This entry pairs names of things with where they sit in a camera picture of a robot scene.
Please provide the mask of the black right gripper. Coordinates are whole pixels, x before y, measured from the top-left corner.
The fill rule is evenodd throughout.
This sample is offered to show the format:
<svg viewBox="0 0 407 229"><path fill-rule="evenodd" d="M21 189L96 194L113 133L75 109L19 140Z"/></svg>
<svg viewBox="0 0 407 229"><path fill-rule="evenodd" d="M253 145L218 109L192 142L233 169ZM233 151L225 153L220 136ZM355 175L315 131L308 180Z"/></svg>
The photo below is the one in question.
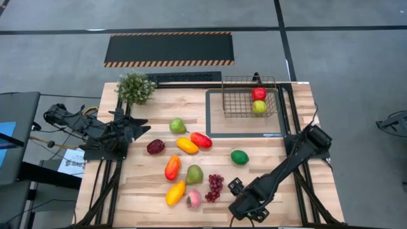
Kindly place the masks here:
<svg viewBox="0 0 407 229"><path fill-rule="evenodd" d="M228 209L237 220L248 218L251 221L262 223L270 214L266 205L271 202L273 193L264 190L259 184L249 185L244 188L242 181L236 177L228 188L236 199Z"/></svg>

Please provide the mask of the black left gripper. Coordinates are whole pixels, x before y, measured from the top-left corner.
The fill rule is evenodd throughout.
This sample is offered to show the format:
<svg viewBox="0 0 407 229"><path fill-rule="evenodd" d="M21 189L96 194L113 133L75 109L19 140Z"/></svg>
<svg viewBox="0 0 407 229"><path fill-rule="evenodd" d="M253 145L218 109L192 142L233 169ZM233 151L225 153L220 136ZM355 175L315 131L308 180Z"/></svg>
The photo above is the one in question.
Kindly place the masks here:
<svg viewBox="0 0 407 229"><path fill-rule="evenodd" d="M132 143L133 139L136 140L140 138L151 129L150 126L143 126L147 122L147 119L123 116L109 124L109 136L123 142Z"/></svg>

